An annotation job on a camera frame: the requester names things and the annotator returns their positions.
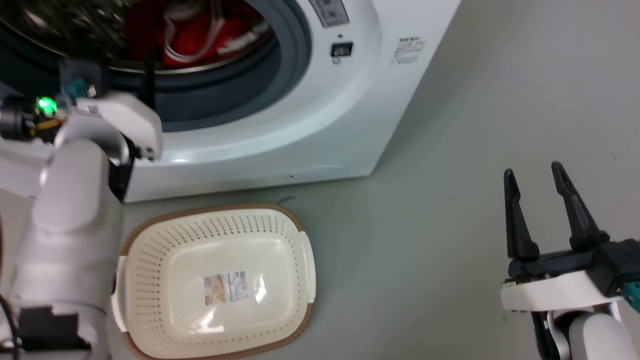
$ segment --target red cloth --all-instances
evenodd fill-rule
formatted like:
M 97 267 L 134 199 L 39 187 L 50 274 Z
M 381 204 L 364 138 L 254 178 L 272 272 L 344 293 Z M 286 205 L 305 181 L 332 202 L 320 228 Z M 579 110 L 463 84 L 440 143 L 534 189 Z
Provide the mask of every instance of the red cloth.
M 184 27 L 176 31 L 172 44 L 173 50 L 183 55 L 192 55 L 199 52 L 207 41 L 210 25 L 210 11 L 206 11 L 195 19 L 189 21 L 184 25 Z M 192 65 L 194 63 L 213 61 L 216 57 L 219 57 L 218 49 L 224 47 L 227 41 L 233 40 L 250 30 L 251 26 L 249 25 L 249 22 L 242 18 L 234 17 L 226 19 L 218 33 L 218 36 L 216 36 L 213 45 L 200 59 L 190 63 L 183 63 L 170 58 L 165 52 L 163 57 L 164 64 L 169 66 L 185 66 Z
M 171 59 L 164 51 L 164 10 L 171 0 L 141 0 L 129 9 L 125 23 L 125 37 L 131 60 L 143 61 L 152 51 L 156 58 L 162 58 L 169 66 L 189 66 L 195 63 L 212 62 L 220 57 L 218 49 L 227 41 L 235 39 L 251 30 L 250 20 L 260 20 L 260 13 L 243 0 L 222 0 L 225 23 L 213 45 L 204 56 L 191 63 Z M 175 36 L 171 47 L 183 55 L 199 52 L 204 46 L 211 25 L 211 9 L 206 2 L 204 11 L 194 19 L 175 21 Z

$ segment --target gray floor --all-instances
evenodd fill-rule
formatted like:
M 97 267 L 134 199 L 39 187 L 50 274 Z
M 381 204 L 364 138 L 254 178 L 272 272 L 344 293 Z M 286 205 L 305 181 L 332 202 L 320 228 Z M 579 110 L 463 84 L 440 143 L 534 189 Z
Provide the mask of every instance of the gray floor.
M 636 0 L 463 1 L 372 177 L 131 204 L 125 231 L 215 204 L 293 210 L 316 313 L 259 359 L 539 359 L 528 315 L 500 303 L 502 172 L 543 252 L 569 246 L 552 160 L 615 240 L 640 237 L 638 13 Z M 640 315 L 623 315 L 638 339 Z M 109 329 L 113 358 L 133 359 Z

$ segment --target plastic basket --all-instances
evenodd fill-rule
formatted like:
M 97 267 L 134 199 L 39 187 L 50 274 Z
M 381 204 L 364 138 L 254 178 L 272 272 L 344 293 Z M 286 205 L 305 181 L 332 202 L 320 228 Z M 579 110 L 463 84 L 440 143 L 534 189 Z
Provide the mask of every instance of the plastic basket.
M 111 304 L 140 359 L 236 359 L 295 340 L 315 297 L 300 221 L 261 204 L 144 223 L 122 250 Z

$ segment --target green led light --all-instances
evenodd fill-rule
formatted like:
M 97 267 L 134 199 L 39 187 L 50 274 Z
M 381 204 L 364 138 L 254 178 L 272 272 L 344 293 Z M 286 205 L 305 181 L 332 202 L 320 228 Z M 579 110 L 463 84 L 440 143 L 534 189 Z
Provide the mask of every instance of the green led light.
M 41 97 L 38 100 L 38 107 L 43 113 L 51 115 L 58 110 L 58 103 L 50 97 Z

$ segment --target product label sticker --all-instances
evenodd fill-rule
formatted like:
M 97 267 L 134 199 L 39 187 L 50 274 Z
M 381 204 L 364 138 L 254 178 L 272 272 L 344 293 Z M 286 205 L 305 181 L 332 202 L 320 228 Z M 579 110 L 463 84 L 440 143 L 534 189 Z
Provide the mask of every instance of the product label sticker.
M 405 65 L 418 61 L 419 53 L 423 52 L 426 41 L 420 37 L 406 37 L 398 39 L 398 45 L 391 60 L 391 65 Z
M 309 0 L 309 2 L 313 5 L 323 28 L 349 24 L 349 16 L 342 0 Z
M 204 278 L 205 305 L 230 304 L 249 298 L 246 270 L 211 275 Z

